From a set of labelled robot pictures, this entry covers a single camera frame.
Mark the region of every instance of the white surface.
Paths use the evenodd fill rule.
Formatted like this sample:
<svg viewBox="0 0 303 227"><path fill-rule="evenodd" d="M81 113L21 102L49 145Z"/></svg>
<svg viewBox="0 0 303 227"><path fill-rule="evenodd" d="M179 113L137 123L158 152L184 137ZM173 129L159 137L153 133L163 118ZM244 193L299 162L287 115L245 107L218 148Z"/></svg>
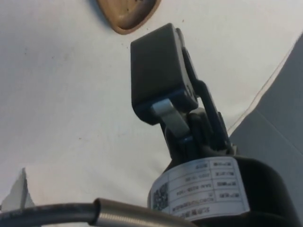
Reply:
<svg viewBox="0 0 303 227"><path fill-rule="evenodd" d="M250 210L232 157L198 159L165 172L152 185L151 208L189 221Z"/></svg>
<svg viewBox="0 0 303 227"><path fill-rule="evenodd" d="M99 196L145 206L169 155L159 127L131 109L130 42L168 22L180 27L230 127L292 47L303 19L298 0L163 0L142 28L122 36L94 6L0 2L0 198L22 167L47 162L45 172L30 173L48 182L31 181L40 203Z"/></svg>

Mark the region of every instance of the gray surface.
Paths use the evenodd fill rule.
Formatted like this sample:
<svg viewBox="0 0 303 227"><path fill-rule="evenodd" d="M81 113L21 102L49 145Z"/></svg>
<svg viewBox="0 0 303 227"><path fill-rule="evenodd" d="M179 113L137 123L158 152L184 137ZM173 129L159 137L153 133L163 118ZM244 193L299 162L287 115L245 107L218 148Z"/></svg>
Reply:
<svg viewBox="0 0 303 227"><path fill-rule="evenodd" d="M303 223L303 36L256 109L231 135L242 155L283 177Z"/></svg>

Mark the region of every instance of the cable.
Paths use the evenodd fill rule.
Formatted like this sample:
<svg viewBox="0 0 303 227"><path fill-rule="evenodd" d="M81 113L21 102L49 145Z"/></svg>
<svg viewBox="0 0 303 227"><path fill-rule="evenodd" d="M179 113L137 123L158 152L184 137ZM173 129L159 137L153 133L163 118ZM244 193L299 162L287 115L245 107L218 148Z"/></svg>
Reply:
<svg viewBox="0 0 303 227"><path fill-rule="evenodd" d="M99 207L92 203L66 203L14 210L0 214L0 227L34 227L41 225L86 222L99 215Z"/></svg>

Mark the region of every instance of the black cylindrical housing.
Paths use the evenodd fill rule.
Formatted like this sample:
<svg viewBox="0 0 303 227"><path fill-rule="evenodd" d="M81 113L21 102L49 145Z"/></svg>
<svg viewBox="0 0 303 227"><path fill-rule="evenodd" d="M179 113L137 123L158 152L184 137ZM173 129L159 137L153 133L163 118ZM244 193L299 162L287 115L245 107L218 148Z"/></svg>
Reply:
<svg viewBox="0 0 303 227"><path fill-rule="evenodd" d="M208 227L300 227L300 221L280 175L268 165L245 157L236 159L250 211L236 216L193 221ZM165 171L180 165L175 160ZM151 207L149 194L148 207Z"/></svg>

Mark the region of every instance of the qr code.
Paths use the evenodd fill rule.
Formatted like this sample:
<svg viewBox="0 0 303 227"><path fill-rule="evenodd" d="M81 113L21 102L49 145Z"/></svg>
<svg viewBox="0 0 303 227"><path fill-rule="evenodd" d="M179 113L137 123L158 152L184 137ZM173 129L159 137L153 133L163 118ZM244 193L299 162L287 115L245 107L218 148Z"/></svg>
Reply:
<svg viewBox="0 0 303 227"><path fill-rule="evenodd" d="M169 194L168 194L168 183L163 184L153 194L153 206L154 210L163 210L169 206Z"/></svg>

